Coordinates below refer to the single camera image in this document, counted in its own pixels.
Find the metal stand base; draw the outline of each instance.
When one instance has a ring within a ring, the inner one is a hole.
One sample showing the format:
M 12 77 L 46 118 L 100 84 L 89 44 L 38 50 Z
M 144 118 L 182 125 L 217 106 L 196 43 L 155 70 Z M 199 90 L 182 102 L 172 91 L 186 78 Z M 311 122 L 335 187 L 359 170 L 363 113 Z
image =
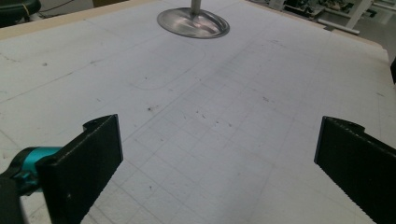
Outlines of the metal stand base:
M 205 10 L 195 14 L 189 7 L 166 10 L 157 21 L 169 32 L 192 38 L 216 38 L 230 31 L 230 25 L 223 18 Z

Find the white table surface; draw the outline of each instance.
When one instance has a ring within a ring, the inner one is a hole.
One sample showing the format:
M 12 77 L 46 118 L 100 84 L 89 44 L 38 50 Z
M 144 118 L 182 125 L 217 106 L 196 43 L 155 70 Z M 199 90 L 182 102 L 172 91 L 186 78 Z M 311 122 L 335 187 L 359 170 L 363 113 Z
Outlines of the white table surface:
M 396 147 L 384 49 L 238 0 L 231 25 L 173 35 L 144 5 L 0 41 L 0 168 L 118 114 L 124 162 L 83 223 L 372 223 L 314 164 L 322 116 Z M 23 198 L 50 223 L 42 194 Z

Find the white table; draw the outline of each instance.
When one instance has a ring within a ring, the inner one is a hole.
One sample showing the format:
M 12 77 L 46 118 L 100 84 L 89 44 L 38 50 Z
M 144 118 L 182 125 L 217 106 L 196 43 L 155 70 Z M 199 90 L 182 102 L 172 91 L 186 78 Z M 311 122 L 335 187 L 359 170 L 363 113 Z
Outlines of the white table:
M 396 147 L 385 50 L 239 0 L 203 1 L 231 32 L 189 39 L 156 22 L 184 1 L 135 3 L 0 31 L 2 170 L 117 113 L 125 160 L 83 223 L 372 223 L 313 159 L 322 116 Z

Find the metal pole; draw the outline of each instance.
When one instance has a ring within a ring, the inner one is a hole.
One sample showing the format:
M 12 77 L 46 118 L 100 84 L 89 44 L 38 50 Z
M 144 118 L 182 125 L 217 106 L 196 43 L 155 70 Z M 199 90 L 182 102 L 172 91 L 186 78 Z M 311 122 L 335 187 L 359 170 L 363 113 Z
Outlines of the metal pole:
M 201 0 L 191 0 L 191 14 L 199 15 L 201 10 Z

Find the round metal base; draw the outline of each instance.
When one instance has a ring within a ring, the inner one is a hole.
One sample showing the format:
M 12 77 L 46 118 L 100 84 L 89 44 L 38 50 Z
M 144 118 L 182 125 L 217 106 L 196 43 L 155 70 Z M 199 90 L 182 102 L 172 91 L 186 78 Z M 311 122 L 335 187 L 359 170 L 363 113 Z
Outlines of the round metal base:
M 205 10 L 194 15 L 189 7 L 166 10 L 158 15 L 157 21 L 169 32 L 192 38 L 216 38 L 230 31 L 230 25 L 223 18 Z

